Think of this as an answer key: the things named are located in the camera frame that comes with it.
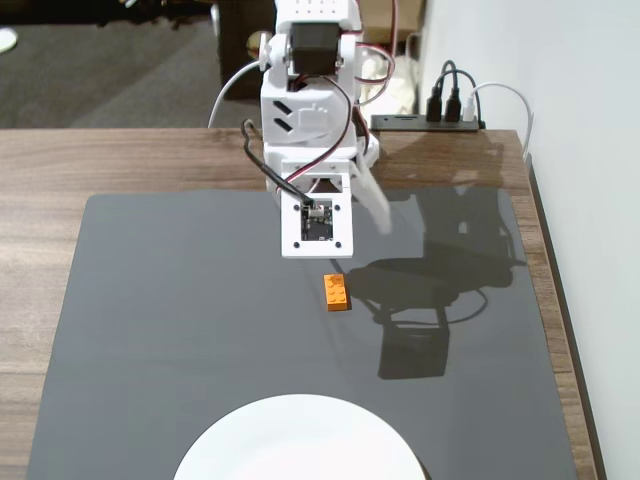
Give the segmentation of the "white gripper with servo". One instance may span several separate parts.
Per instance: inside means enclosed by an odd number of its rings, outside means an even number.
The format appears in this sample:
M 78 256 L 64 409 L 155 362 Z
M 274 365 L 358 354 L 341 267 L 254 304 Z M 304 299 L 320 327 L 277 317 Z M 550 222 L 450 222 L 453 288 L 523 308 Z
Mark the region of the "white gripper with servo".
M 328 148 L 265 144 L 263 164 L 272 194 L 347 193 L 366 208 L 378 231 L 392 230 L 390 205 L 369 168 L 364 143 Z

